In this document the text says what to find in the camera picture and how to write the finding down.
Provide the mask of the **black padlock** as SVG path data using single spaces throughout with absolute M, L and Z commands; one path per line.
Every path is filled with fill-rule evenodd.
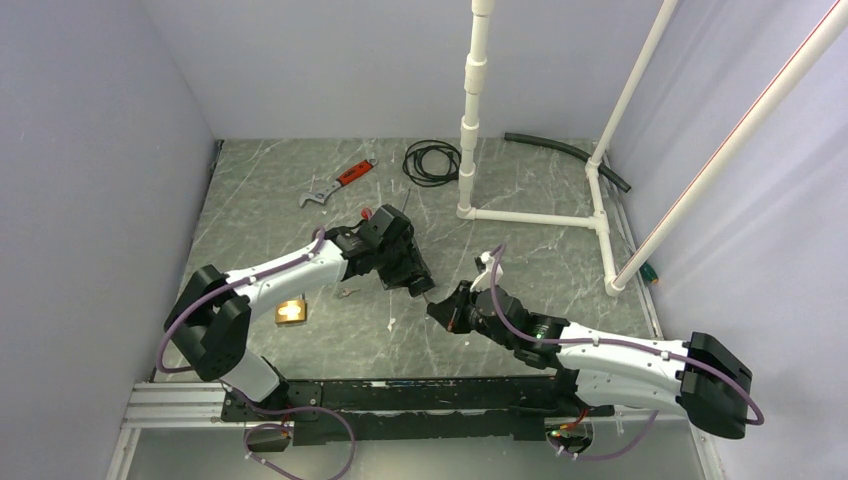
M 422 296 L 434 287 L 435 282 L 428 275 L 416 275 L 407 282 L 407 290 L 412 298 Z

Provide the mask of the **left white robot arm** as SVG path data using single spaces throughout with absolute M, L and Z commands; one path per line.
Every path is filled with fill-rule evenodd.
M 411 220 L 389 204 L 352 227 L 318 227 L 308 245 L 265 263 L 229 272 L 206 265 L 191 275 L 164 322 L 156 367 L 176 373 L 164 363 L 166 347 L 174 345 L 187 370 L 238 391 L 261 419 L 275 419 L 289 404 L 289 384 L 249 350 L 253 318 L 310 289 L 370 273 L 384 289 L 405 289 L 411 297 L 435 285 Z

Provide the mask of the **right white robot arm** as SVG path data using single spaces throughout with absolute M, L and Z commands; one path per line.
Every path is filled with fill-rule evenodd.
M 711 435 L 740 440 L 764 418 L 751 395 L 751 370 L 714 336 L 646 340 L 591 329 L 527 310 L 501 287 L 461 282 L 429 317 L 453 334 L 478 333 L 525 365 L 556 370 L 557 411 L 626 406 L 686 417 Z

